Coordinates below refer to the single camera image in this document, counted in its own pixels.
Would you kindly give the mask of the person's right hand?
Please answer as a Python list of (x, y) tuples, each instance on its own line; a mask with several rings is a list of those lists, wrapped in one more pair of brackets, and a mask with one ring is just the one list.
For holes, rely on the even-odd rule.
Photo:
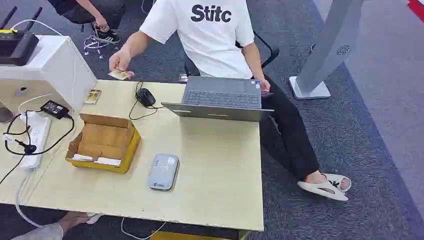
[(109, 58), (111, 76), (119, 80), (129, 80), (135, 74), (127, 70), (132, 57), (126, 50), (119, 50)]

